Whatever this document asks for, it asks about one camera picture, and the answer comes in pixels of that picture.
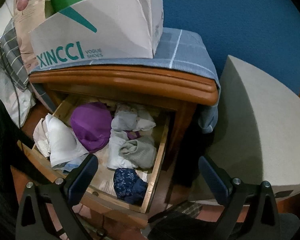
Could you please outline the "white hexagon pattern underwear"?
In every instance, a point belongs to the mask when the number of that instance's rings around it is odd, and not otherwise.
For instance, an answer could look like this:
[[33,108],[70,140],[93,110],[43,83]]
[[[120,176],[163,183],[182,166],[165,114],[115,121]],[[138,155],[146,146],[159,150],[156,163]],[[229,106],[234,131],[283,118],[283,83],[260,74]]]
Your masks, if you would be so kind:
[[73,130],[51,114],[39,120],[33,139],[39,152],[49,159],[52,169],[63,174],[79,167],[89,154]]

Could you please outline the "navy floral underwear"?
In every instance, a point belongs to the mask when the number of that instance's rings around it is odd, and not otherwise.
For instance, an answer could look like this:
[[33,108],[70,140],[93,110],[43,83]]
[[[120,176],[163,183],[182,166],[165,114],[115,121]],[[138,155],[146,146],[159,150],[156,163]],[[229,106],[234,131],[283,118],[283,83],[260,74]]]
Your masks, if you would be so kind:
[[143,204],[148,184],[137,175],[134,169],[117,168],[114,172],[113,183],[119,200],[136,206]]

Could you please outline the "purple underwear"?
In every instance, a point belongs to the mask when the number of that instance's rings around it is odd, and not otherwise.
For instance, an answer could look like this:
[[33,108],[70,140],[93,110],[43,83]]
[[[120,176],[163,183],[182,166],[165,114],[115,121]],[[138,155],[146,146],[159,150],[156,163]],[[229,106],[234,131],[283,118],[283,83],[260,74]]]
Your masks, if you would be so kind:
[[110,139],[111,113],[101,102],[90,102],[74,109],[70,125],[89,153],[104,148]]

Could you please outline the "light blue underwear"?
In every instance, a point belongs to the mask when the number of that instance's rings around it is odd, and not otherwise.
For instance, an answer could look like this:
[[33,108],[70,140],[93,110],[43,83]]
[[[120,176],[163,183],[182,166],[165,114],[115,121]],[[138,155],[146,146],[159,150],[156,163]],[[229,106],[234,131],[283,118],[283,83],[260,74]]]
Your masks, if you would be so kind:
[[111,129],[109,139],[109,157],[107,168],[115,170],[117,168],[137,168],[131,161],[119,155],[120,147],[128,141],[125,131],[115,131]]

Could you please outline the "wooden drawer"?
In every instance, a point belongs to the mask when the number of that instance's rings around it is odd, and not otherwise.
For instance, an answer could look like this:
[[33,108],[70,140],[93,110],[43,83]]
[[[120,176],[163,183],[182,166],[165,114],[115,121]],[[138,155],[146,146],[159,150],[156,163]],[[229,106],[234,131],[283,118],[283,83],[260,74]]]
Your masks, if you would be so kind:
[[[99,101],[110,109],[115,109],[117,103],[113,100],[98,99],[90,96],[70,94],[57,107],[53,116],[70,127],[70,116],[73,110],[85,103]],[[106,163],[109,157],[109,146],[95,153],[98,158],[98,170],[92,179],[81,204],[89,207],[98,213],[113,220],[144,229],[148,223],[148,212],[156,191],[157,182],[160,176],[161,165],[165,156],[166,141],[168,136],[168,118],[166,110],[158,107],[145,106],[145,109],[153,117],[156,126],[150,130],[141,132],[141,135],[151,135],[154,139],[154,146],[157,149],[154,166],[150,170],[136,170],[137,175],[148,183],[145,197],[141,206],[128,204],[119,200],[113,186],[114,170],[108,169]],[[31,163],[49,181],[54,182],[58,177],[66,178],[59,170],[53,170],[50,161],[46,159],[34,145],[32,149],[23,145],[25,155]]]

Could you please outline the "grey rolled underwear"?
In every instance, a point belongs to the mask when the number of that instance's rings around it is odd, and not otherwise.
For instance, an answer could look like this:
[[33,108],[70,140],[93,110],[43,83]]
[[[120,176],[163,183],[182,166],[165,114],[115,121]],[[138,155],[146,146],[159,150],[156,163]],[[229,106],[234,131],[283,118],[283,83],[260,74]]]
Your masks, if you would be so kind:
[[153,167],[156,154],[157,149],[154,146],[154,139],[149,135],[129,140],[119,149],[121,157],[144,170]]

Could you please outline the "pale grey folded underwear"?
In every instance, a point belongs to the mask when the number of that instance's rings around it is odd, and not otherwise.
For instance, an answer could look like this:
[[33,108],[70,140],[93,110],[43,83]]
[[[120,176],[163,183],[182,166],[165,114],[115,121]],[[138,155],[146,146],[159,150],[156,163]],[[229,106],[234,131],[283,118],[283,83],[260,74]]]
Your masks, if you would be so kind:
[[111,128],[115,131],[149,131],[156,126],[153,117],[143,106],[117,105]]

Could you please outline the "grey cube stool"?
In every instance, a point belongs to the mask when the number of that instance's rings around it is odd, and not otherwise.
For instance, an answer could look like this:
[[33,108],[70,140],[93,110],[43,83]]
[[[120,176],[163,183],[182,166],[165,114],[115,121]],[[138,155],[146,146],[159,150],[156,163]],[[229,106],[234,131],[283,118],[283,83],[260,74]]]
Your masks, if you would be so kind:
[[207,155],[247,184],[268,181],[277,200],[300,193],[300,98],[234,56],[220,78],[214,140]]

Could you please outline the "white floral bedding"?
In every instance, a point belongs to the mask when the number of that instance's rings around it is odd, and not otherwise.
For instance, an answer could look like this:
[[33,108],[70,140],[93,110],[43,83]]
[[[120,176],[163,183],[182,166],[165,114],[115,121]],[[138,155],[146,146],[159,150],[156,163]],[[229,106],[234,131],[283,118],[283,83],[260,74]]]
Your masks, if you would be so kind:
[[23,92],[17,88],[1,67],[0,100],[18,127],[24,125],[30,109],[36,104],[32,93],[28,89]]

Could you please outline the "grey plaid blanket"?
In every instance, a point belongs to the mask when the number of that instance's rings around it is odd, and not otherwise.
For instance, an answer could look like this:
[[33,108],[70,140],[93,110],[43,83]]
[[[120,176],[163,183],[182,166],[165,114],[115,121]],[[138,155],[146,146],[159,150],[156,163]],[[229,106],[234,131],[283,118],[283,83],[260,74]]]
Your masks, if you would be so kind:
[[29,78],[24,67],[17,41],[14,22],[11,19],[0,37],[0,66],[21,91],[28,87]]

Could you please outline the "blue checked cloth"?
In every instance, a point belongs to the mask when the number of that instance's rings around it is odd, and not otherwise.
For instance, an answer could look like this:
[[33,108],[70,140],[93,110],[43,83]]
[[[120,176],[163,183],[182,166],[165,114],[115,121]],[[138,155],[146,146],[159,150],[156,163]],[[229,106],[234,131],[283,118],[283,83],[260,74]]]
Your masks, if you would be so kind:
[[219,79],[215,66],[203,44],[202,38],[197,33],[164,28],[156,54],[152,59],[87,60],[79,63],[61,64],[60,66],[49,67],[47,69],[36,67],[30,74],[46,70],[89,65],[128,65],[163,68],[211,78],[217,83],[218,99],[213,106],[205,105],[204,114],[200,118],[199,124],[205,133],[212,132],[217,124],[217,105],[221,91]]

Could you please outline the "blue foam mat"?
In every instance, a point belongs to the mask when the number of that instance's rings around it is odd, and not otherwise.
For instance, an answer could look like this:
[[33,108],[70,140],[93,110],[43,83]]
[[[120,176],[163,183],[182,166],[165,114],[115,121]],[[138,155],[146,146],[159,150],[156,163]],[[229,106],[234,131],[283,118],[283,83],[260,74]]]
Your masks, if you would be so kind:
[[300,12],[291,0],[163,0],[164,26],[198,33],[218,74],[235,56],[300,92]]

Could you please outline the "beige floral curtain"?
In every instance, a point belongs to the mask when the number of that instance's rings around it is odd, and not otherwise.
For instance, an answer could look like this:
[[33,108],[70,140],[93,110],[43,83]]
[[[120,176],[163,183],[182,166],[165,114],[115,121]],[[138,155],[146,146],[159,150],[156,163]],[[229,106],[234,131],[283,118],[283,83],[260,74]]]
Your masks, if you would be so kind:
[[38,65],[30,32],[45,20],[45,0],[14,0],[14,26],[21,59],[26,72]]

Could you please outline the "white Xincci shoe box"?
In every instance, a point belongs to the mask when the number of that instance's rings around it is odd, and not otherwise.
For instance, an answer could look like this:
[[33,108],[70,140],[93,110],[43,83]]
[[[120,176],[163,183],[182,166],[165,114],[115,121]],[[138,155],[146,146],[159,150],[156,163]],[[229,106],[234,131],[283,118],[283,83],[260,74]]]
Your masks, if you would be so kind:
[[123,58],[151,59],[163,32],[162,0],[82,0],[30,33],[40,69]]

